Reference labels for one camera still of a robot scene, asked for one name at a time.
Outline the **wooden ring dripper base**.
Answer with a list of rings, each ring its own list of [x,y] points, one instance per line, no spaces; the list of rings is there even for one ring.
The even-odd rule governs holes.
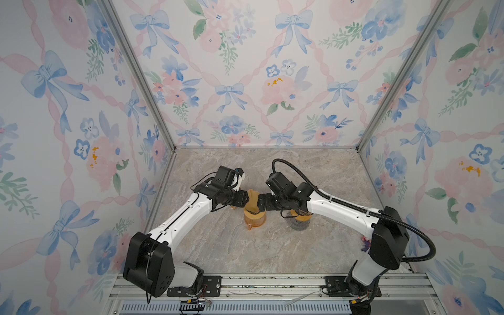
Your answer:
[[[292,219],[294,219],[294,220],[296,220],[297,222],[300,222],[300,223],[308,222],[312,218],[312,214],[298,214],[294,210],[291,210],[290,214],[292,216]]]

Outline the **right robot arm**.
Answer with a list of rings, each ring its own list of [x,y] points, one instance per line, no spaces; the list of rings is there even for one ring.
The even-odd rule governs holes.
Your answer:
[[[361,297],[373,290],[379,278],[399,269],[409,234],[393,208],[367,208],[333,197],[308,182],[295,186],[280,172],[272,173],[260,194],[257,206],[263,211],[293,210],[298,216],[321,215],[349,227],[371,241],[364,256],[347,274],[340,291]]]

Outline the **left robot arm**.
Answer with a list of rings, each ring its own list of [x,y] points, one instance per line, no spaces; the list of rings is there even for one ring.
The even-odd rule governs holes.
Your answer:
[[[201,294],[203,269],[188,262],[177,265],[173,253],[206,215],[226,206],[243,208],[249,202],[248,192],[240,189],[244,177],[241,168],[220,166],[193,185],[190,197],[168,220],[131,238],[123,278],[142,289],[148,298],[161,297],[169,290]]]

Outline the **orange glass carafe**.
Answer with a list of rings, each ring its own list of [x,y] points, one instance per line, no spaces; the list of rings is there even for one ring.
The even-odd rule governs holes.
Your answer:
[[[244,214],[244,221],[246,228],[251,230],[252,228],[257,228],[262,226],[266,222],[266,214],[260,213],[257,215],[252,215],[250,213]]]

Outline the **grey glass carafe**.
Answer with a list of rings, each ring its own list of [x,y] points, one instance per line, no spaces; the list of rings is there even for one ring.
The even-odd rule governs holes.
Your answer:
[[[296,218],[287,219],[287,224],[296,231],[306,230],[309,227],[310,223],[311,222],[309,220],[301,221],[297,220]]]

